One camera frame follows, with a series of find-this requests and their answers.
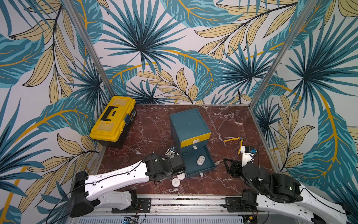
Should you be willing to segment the white round case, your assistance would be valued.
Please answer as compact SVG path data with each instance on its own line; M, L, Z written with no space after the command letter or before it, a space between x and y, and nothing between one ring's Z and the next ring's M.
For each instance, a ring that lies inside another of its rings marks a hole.
M179 180L184 180L184 179L186 178L186 174L185 174L185 173L181 173L181 174L177 175L177 178L178 178Z
M175 187L175 188L179 187L179 186L180 186L180 183L181 183L181 181L180 181L179 178L173 178L173 179L172 179L172 186L173 186L173 187Z

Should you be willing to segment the teal bottom drawer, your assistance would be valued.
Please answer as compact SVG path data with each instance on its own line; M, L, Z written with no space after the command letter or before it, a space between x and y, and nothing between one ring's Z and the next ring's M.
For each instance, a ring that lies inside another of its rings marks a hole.
M200 176L216 168L207 146L197 147L197 149L182 153L181 156L186 166L187 178Z

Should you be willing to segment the white oval earphone case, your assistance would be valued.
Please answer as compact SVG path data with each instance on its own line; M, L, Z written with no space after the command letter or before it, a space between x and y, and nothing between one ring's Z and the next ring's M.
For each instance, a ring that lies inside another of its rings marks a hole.
M206 160L205 156L203 156L203 155L199 156L197 159L197 165L202 166L204 164L205 160Z

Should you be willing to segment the teal drawer cabinet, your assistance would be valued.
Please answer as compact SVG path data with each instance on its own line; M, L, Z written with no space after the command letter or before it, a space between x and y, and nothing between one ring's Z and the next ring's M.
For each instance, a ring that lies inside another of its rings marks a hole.
M181 148L180 142L191 137L196 137L205 133L211 133L205 120L197 108L174 113L170 115L171 136L174 141L174 146L178 154L189 152L197 147L204 145L195 144L188 147Z

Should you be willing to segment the yellow top drawer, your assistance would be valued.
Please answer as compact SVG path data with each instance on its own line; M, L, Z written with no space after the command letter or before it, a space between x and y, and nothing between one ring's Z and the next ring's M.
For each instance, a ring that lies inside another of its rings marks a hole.
M209 139L210 139L211 133L205 133L196 137L191 137L187 140L180 142L180 147L188 147L195 144L201 144L201 145L207 145Z

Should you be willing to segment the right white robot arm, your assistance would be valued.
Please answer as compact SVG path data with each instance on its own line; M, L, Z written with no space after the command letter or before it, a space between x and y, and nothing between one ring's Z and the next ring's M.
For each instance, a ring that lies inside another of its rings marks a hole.
M239 198L226 198L228 212L273 212L306 224L347 224L349 205L333 203L285 174L270 174L248 161L224 159L227 172L249 187Z

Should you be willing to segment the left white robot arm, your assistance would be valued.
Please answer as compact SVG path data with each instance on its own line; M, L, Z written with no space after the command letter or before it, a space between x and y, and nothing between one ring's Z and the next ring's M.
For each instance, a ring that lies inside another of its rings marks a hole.
M69 216L87 215L97 206L118 205L120 210L126 209L131 206L131 200L123 198L114 201L108 198L108 193L133 184L162 182L185 170L181 155L170 158L151 153L128 167L108 173L89 175L86 171L80 171L72 181Z

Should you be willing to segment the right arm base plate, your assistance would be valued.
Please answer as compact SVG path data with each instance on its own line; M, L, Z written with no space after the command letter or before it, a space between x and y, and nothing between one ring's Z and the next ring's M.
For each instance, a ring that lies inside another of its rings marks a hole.
M250 200L243 200L241 197L226 197L224 198L225 204L223 205L224 208L227 209L229 213L233 212L253 212L256 213L257 207L259 204L254 201Z

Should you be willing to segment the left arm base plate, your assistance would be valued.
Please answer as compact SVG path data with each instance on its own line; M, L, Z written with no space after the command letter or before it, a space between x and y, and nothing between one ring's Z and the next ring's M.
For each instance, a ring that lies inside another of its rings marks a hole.
M129 214L137 211L149 213L151 210L152 199L150 197L137 198L135 203L132 203L128 208L120 210L112 208L113 214Z

